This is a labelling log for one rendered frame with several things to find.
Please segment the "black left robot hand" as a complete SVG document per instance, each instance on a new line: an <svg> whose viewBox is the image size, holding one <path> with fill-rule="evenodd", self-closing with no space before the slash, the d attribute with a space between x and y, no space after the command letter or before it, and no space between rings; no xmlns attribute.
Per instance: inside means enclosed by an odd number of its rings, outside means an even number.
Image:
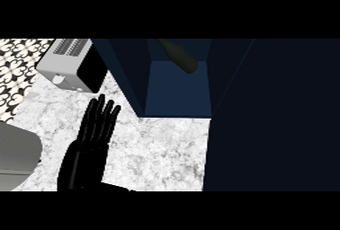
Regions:
<svg viewBox="0 0 340 230"><path fill-rule="evenodd" d="M90 100L77 138L59 167L58 191L130 191L102 181L120 110L121 106L114 104L114 100L105 102L104 94Z"/></svg>

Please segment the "dark blue cabinet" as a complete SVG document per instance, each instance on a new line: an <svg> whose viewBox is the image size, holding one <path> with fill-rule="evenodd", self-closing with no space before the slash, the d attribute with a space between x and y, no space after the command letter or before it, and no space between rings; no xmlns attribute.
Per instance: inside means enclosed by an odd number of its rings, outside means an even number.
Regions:
<svg viewBox="0 0 340 230"><path fill-rule="evenodd" d="M252 39L172 39L198 60L188 74L154 39L93 39L141 118L210 118L243 65Z"/></svg>

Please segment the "dark green wine bottle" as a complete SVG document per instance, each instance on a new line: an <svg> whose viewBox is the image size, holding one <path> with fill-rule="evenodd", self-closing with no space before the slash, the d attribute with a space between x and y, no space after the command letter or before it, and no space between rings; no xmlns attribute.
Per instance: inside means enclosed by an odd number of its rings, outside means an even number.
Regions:
<svg viewBox="0 0 340 230"><path fill-rule="evenodd" d="M157 39L163 46L164 53L178 67L185 71L187 74L192 74L198 69L198 61L189 54L189 52L173 42L166 39Z"/></svg>

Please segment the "dark blue cabinet door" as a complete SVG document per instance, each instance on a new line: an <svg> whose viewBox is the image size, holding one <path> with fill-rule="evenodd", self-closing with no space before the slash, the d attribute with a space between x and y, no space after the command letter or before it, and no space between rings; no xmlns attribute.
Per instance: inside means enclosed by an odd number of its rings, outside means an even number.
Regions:
<svg viewBox="0 0 340 230"><path fill-rule="evenodd" d="M340 190L340 39L255 41L210 123L203 189Z"/></svg>

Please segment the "white toaster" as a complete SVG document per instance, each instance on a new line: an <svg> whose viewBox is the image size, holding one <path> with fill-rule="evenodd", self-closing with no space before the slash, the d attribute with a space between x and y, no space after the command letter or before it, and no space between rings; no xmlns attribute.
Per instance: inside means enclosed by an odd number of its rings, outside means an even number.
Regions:
<svg viewBox="0 0 340 230"><path fill-rule="evenodd" d="M59 89L83 93L98 93L108 73L90 39L55 39L34 67Z"/></svg>

